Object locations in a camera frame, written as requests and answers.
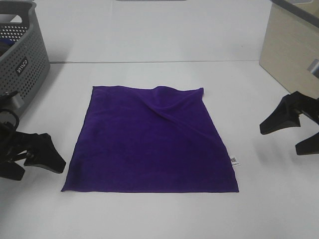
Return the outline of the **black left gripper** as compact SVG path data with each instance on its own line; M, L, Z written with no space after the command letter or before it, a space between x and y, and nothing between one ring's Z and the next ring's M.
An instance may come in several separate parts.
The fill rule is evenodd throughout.
M40 167L54 173L62 173L66 162L54 147L49 134L29 134L17 131L15 124L0 123L0 176L10 180L21 180L25 170L15 163L25 159L24 166Z

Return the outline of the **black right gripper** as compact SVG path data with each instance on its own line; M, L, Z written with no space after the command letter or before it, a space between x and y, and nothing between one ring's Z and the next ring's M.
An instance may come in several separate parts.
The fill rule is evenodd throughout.
M319 100L301 96L300 92L284 96L275 110L260 124L260 133L266 135L289 127L300 127L300 115L305 115L319 124ZM296 144L296 153L318 154L319 135L315 134Z

